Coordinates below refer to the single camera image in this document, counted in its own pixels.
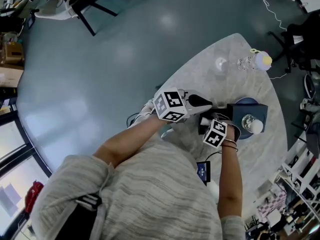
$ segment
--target hand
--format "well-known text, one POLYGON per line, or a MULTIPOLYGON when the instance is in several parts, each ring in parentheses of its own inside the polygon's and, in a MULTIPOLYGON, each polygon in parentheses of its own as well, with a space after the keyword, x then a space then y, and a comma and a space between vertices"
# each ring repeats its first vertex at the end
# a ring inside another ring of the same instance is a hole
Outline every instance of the hand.
POLYGON ((140 114, 147 115, 150 114, 151 111, 155 108, 153 99, 149 99, 146 104, 144 104, 143 108, 141 109, 140 114))
POLYGON ((226 139, 234 141, 235 140, 235 128, 231 125, 228 124, 226 128, 226 139))

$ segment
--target gray floor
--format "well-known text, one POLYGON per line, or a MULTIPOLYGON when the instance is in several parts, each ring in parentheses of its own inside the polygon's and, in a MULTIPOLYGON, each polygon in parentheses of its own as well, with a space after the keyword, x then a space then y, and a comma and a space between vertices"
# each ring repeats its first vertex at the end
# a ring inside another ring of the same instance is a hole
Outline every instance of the gray floor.
MULTIPOLYGON (((307 15, 291 0, 268 0, 283 25, 307 15)), ((18 88, 19 117, 52 170, 69 154, 92 154, 126 128, 129 115, 153 97, 156 86, 201 50, 233 33, 271 55, 281 51, 268 31, 280 33, 262 0, 100 0, 116 18, 95 8, 80 20, 37 19, 23 34, 25 72, 18 88)), ((284 74, 286 62, 268 71, 284 74)), ((304 72, 273 80, 287 125, 297 129, 304 72)))

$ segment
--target bottle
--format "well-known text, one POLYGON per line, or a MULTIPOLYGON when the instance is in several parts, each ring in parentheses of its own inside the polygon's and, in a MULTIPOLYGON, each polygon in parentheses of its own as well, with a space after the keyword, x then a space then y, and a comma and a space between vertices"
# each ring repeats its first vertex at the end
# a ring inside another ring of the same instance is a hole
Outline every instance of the bottle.
POLYGON ((264 124, 251 114, 247 114, 242 118, 242 127, 249 133, 259 134, 264 128, 264 124))
POLYGON ((253 54, 238 59, 238 69, 267 71, 271 68, 272 58, 269 56, 268 53, 256 49, 251 49, 250 52, 253 54))

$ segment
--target window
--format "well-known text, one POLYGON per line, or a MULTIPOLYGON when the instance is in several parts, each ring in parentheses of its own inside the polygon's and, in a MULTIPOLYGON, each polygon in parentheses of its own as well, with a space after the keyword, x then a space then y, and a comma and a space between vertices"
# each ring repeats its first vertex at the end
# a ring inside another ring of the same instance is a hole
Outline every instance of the window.
POLYGON ((25 145, 14 121, 0 126, 0 160, 12 155, 25 145))
POLYGON ((29 219, 25 196, 51 176, 20 123, 17 111, 0 114, 0 240, 11 240, 29 219))
POLYGON ((34 181, 45 184, 47 175, 29 157, 0 178, 0 235, 25 208, 25 196, 34 181))

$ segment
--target white table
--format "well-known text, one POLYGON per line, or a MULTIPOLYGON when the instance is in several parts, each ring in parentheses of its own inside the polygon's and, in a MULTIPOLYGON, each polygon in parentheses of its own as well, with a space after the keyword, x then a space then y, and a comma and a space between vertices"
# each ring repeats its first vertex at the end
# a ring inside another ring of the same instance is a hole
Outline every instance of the white table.
MULTIPOLYGON (((238 158, 241 167, 243 193, 253 193, 285 161, 287 154, 287 135, 284 117, 276 91, 265 71, 242 71, 235 62, 250 55, 251 47, 238 33, 210 45, 173 74, 160 88, 193 89, 214 104, 225 106, 239 98, 252 97, 268 106, 264 133, 238 141, 238 158), (230 64, 219 70, 216 61, 224 58, 230 64)), ((197 160, 204 160, 216 151, 202 143, 198 135, 198 117, 194 116, 185 123, 172 124, 187 150, 197 160)), ((221 156, 211 158, 211 179, 219 182, 221 156)))

